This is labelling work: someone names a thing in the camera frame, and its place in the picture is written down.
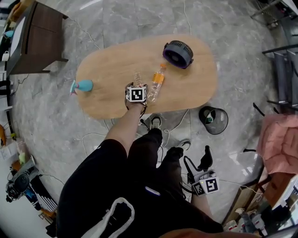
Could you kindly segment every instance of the portable fan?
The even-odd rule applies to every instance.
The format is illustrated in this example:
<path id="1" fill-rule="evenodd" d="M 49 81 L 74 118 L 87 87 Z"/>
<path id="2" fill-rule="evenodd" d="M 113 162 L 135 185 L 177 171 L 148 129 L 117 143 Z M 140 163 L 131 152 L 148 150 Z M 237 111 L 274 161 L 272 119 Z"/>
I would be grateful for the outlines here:
<path id="1" fill-rule="evenodd" d="M 164 46 L 164 58 L 179 68 L 186 69 L 193 61 L 191 48 L 179 40 L 173 40 Z"/>

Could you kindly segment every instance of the black sneaker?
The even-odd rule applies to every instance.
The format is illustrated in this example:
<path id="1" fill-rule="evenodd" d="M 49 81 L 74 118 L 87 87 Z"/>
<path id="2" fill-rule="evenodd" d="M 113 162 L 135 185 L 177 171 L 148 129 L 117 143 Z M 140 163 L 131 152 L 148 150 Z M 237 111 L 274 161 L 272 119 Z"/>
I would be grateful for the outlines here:
<path id="1" fill-rule="evenodd" d="M 160 129 L 162 127 L 162 119 L 159 116 L 154 116 L 150 121 L 150 130 L 153 128 Z"/>
<path id="2" fill-rule="evenodd" d="M 191 142 L 188 139 L 182 140 L 179 145 L 177 145 L 176 147 L 180 147 L 182 148 L 184 151 L 187 151 L 191 146 Z"/>

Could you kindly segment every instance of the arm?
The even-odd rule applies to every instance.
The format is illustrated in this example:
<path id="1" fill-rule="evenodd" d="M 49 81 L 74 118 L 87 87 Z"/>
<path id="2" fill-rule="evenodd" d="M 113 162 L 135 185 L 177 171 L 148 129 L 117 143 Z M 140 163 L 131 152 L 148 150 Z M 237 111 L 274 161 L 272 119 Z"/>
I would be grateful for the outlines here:
<path id="1" fill-rule="evenodd" d="M 105 139 L 119 141 L 126 150 L 126 153 L 129 154 L 129 149 L 135 139 L 143 105 L 140 103 L 128 103 L 127 106 L 129 110 L 110 129 Z"/>
<path id="2" fill-rule="evenodd" d="M 196 208 L 200 209 L 202 212 L 204 212 L 211 219 L 213 219 L 206 196 L 198 197 L 197 195 L 193 194 L 191 196 L 191 202 L 190 203 L 193 204 Z"/>

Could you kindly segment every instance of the cable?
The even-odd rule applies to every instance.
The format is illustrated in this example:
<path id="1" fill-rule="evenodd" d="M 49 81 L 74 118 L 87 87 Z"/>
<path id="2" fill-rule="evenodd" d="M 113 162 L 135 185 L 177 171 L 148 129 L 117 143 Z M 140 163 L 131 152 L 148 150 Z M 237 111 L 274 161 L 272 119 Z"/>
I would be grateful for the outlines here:
<path id="1" fill-rule="evenodd" d="M 16 171 L 17 174 L 19 173 L 16 169 L 12 169 L 12 170 L 8 173 L 8 176 L 11 174 L 12 171 Z"/>
<path id="2" fill-rule="evenodd" d="M 167 146 L 167 144 L 168 144 L 168 142 L 169 142 L 169 137 L 170 137 L 171 132 L 174 131 L 177 127 L 179 127 L 179 126 L 181 125 L 181 123 L 183 122 L 183 119 L 184 119 L 184 117 L 186 116 L 186 114 L 187 114 L 188 111 L 189 111 L 189 109 L 186 110 L 186 112 L 185 112 L 185 114 L 183 115 L 183 117 L 182 117 L 180 123 L 179 123 L 178 125 L 176 125 L 172 130 L 169 131 L 168 129 L 164 129 L 164 133 L 169 134 L 169 136 L 168 136 L 167 143 L 163 146 L 163 148 Z"/>
<path id="3" fill-rule="evenodd" d="M 190 27 L 190 35 L 191 35 L 191 25 L 190 25 L 190 22 L 188 21 L 188 17 L 187 17 L 187 14 L 186 14 L 186 12 L 185 12 L 185 0 L 183 0 L 183 4 L 184 4 L 184 15 L 185 15 L 185 17 L 186 17 L 186 20 L 187 20 L 187 23 L 188 23 L 188 25 L 189 25 L 189 27 Z"/>
<path id="4" fill-rule="evenodd" d="M 148 131 L 150 131 L 149 126 L 145 123 L 144 119 L 140 119 L 141 125 L 147 127 Z"/>
<path id="5" fill-rule="evenodd" d="M 226 180 L 222 180 L 222 179 L 219 179 L 219 181 L 223 181 L 223 182 L 227 182 L 227 183 L 231 183 L 231 184 L 237 184 L 237 185 L 239 185 L 240 187 L 246 187 L 246 188 L 248 188 L 248 189 L 254 191 L 253 189 L 251 189 L 251 188 L 249 188 L 248 186 L 245 186 L 245 185 L 241 185 L 241 184 L 238 184 L 238 183 L 234 183 L 234 182 L 226 181 Z"/>
<path id="6" fill-rule="evenodd" d="M 18 79 L 18 85 L 17 85 L 17 88 L 16 88 L 16 90 L 14 91 L 14 94 L 17 92 L 17 90 L 18 90 L 18 88 L 19 88 L 19 85 L 20 84 L 23 84 L 24 83 L 24 81 L 25 81 L 25 79 L 27 79 L 28 78 L 28 76 L 29 76 L 29 74 L 27 74 L 27 76 L 23 79 L 23 81 L 22 82 L 20 82 L 20 80 Z"/>
<path id="7" fill-rule="evenodd" d="M 109 131 L 107 123 L 105 122 L 105 120 L 103 120 L 104 125 L 106 126 L 106 129 Z"/>
<path id="8" fill-rule="evenodd" d="M 259 195 L 257 198 L 253 199 L 253 200 L 251 201 L 251 203 L 254 203 L 254 202 L 257 202 L 257 203 L 258 203 L 259 201 L 261 201 L 262 197 L 263 197 L 262 194 Z"/>
<path id="9" fill-rule="evenodd" d="M 89 38 L 90 38 L 90 40 L 92 41 L 93 45 L 94 45 L 97 49 L 100 50 L 99 46 L 98 46 L 97 44 L 95 44 L 95 42 L 94 42 L 93 38 L 91 37 L 91 35 L 89 34 L 89 32 L 85 31 L 85 30 L 81 27 L 81 25 L 80 25 L 76 20 L 71 19 L 70 17 L 68 17 L 68 18 L 69 18 L 70 20 L 74 21 L 76 24 L 78 24 L 79 28 L 89 36 Z"/>
<path id="10" fill-rule="evenodd" d="M 53 177 L 53 178 L 57 179 L 58 181 L 60 181 L 63 185 L 65 185 L 65 183 L 63 183 L 60 179 L 56 178 L 56 177 L 53 176 L 53 175 L 50 175 L 50 174 L 43 174 L 43 173 L 41 173 L 40 175 L 41 175 L 41 176 L 50 176 L 50 177 Z"/>
<path id="11" fill-rule="evenodd" d="M 88 133 L 88 134 L 84 135 L 84 136 L 82 137 L 82 143 L 83 143 L 83 147 L 84 147 L 84 151 L 85 151 L 86 156 L 87 156 L 87 152 L 86 152 L 86 148 L 85 148 L 85 145 L 84 145 L 84 138 L 85 138 L 86 136 L 88 136 L 88 135 L 107 136 L 107 135 L 103 135 L 103 134 L 99 134 L 99 133 Z"/>
<path id="12" fill-rule="evenodd" d="M 162 147 L 162 145 L 160 145 L 160 147 L 161 147 L 161 149 L 162 149 L 162 157 L 161 157 L 161 159 L 160 159 L 160 162 L 162 162 L 162 161 L 163 161 L 163 147 Z"/>

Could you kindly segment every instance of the hand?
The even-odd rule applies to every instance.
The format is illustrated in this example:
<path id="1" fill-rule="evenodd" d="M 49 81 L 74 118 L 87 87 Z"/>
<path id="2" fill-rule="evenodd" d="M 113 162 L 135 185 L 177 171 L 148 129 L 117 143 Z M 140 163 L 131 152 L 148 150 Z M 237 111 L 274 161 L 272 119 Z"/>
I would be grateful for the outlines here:
<path id="1" fill-rule="evenodd" d="M 130 86 L 133 86 L 134 85 L 134 83 L 133 82 L 131 82 L 131 83 L 129 83 L 129 84 L 127 84 L 126 86 L 125 86 L 125 106 L 128 108 L 128 109 L 131 109 L 132 107 L 139 107 L 140 109 L 142 109 L 143 107 L 144 107 L 144 105 L 141 103 L 141 102 L 130 102 L 130 101 L 128 101 L 127 99 L 126 99 L 126 91 L 127 91 L 127 87 L 130 87 Z"/>

